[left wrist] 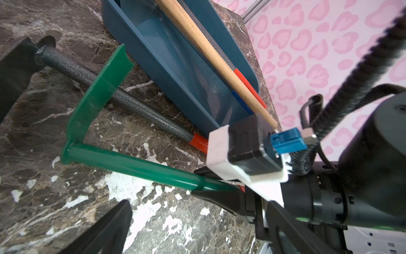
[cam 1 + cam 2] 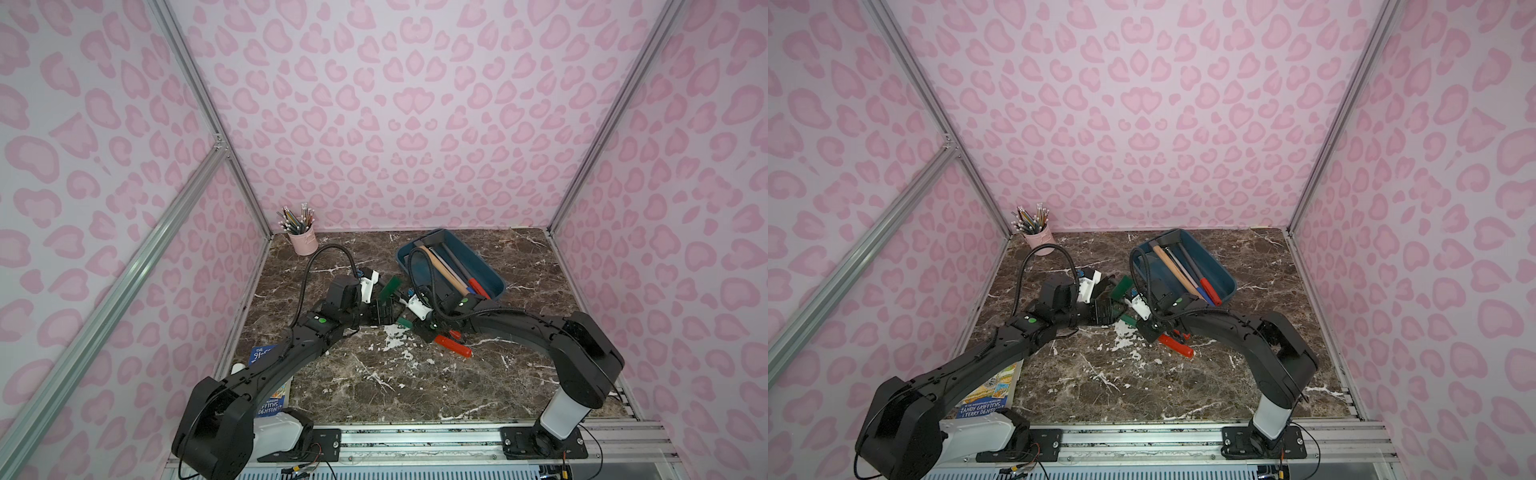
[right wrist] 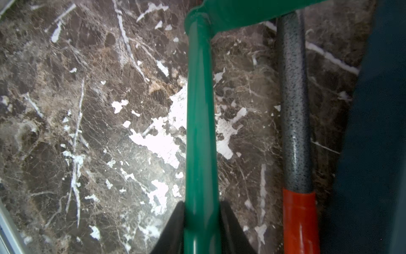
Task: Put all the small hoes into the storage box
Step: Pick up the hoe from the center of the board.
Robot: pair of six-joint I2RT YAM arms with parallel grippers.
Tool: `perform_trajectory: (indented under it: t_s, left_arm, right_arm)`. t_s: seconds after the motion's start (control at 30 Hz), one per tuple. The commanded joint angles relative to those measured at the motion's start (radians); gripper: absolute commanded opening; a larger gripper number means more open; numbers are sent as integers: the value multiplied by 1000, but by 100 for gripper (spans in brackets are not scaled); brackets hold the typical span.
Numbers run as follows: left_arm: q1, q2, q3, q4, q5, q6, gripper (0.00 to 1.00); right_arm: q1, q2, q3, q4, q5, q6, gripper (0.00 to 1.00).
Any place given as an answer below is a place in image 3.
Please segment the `green rake red handle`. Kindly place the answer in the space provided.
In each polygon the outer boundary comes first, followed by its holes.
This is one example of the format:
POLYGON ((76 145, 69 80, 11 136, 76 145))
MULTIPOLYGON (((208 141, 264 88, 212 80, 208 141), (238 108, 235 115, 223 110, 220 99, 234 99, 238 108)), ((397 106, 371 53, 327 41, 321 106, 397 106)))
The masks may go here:
POLYGON ((211 39, 277 19, 313 1, 204 1, 189 11, 184 253, 221 254, 211 39))

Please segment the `teal plastic storage box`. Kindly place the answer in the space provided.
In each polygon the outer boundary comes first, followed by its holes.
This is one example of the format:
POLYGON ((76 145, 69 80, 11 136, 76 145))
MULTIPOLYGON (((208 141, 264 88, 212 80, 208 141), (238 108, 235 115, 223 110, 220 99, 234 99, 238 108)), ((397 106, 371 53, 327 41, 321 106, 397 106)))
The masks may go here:
POLYGON ((406 3, 378 1, 333 193, 323 254, 406 251, 406 3))

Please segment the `grey rake red handle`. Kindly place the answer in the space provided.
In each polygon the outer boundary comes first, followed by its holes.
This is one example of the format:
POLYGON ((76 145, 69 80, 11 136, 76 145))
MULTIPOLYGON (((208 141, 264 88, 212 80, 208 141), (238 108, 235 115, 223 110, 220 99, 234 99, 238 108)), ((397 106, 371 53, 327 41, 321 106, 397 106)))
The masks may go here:
POLYGON ((286 254, 319 254, 310 144, 304 21, 301 11, 277 20, 283 154, 283 247, 286 254))

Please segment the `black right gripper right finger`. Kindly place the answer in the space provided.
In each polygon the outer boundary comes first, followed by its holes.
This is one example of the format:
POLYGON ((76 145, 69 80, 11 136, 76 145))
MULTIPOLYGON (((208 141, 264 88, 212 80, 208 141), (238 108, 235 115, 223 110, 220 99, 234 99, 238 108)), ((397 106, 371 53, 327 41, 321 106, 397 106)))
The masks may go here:
POLYGON ((227 201, 220 202, 222 254, 256 254, 227 201))

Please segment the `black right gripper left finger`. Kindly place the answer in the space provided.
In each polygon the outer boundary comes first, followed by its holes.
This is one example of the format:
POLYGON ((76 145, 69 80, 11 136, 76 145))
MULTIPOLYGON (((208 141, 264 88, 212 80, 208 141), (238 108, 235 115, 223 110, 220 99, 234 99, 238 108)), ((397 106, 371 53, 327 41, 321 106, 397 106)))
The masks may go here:
POLYGON ((183 254, 184 228, 185 202, 180 201, 150 254, 183 254))

